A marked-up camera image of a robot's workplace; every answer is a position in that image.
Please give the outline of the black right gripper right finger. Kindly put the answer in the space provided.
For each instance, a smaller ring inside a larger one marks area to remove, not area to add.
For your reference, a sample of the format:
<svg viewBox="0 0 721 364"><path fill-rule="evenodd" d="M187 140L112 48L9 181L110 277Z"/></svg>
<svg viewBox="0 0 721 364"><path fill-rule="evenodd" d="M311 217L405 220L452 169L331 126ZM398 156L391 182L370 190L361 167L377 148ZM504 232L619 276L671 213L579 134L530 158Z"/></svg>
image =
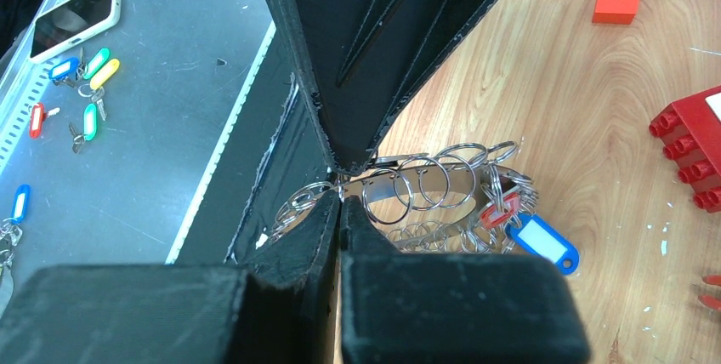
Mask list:
<svg viewBox="0 0 721 364"><path fill-rule="evenodd" d="M404 253L357 196L341 207L341 349L347 363L587 363L564 277L546 259Z"/></svg>

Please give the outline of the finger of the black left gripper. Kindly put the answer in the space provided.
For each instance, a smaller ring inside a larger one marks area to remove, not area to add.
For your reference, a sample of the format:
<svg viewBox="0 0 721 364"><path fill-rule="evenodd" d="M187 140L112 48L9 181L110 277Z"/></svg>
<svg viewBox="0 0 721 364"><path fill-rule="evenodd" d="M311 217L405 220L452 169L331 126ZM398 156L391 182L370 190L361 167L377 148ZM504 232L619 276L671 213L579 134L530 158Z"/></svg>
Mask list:
<svg viewBox="0 0 721 364"><path fill-rule="evenodd" d="M332 152L329 137L321 125L320 91L309 56L297 0L266 0L266 2L276 29L280 31L281 40L293 68L294 79L309 111L310 121L326 165L332 171L342 173L344 170L338 164L338 159Z"/></svg>
<svg viewBox="0 0 721 364"><path fill-rule="evenodd" d="M297 0L320 120L362 173L400 112L498 0Z"/></svg>

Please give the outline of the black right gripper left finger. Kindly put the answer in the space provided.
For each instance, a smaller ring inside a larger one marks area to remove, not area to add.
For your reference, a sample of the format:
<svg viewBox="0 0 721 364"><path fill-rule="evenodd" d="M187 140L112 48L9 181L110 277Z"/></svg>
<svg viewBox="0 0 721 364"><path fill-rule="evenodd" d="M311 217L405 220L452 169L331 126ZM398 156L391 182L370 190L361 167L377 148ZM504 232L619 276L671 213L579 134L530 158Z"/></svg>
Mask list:
<svg viewBox="0 0 721 364"><path fill-rule="evenodd" d="M4 363L294 363L328 302L338 195L241 266L61 265L1 320Z"/></svg>

